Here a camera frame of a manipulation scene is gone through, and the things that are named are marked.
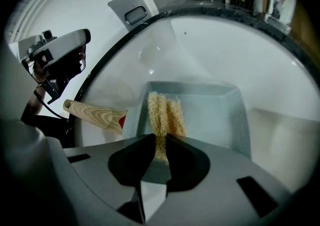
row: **handle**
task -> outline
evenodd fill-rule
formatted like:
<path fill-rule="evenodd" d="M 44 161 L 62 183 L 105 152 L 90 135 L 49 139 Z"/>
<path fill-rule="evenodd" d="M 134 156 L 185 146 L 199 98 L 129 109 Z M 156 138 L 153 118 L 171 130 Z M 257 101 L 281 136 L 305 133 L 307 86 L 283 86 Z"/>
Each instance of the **handle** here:
<path fill-rule="evenodd" d="M 97 107 L 74 100 L 65 100 L 63 109 L 70 114 L 113 133 L 122 134 L 127 110 Z"/>

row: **blue tray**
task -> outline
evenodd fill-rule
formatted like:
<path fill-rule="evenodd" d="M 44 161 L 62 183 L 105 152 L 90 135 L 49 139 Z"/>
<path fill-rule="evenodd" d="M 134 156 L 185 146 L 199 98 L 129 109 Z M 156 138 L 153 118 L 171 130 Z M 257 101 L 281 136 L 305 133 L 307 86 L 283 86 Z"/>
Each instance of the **blue tray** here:
<path fill-rule="evenodd" d="M 147 82 L 142 105 L 128 109 L 124 138 L 152 133 L 147 107 L 152 91 L 181 101 L 187 137 L 232 149 L 251 159 L 246 108 L 239 88 L 233 85 Z"/>

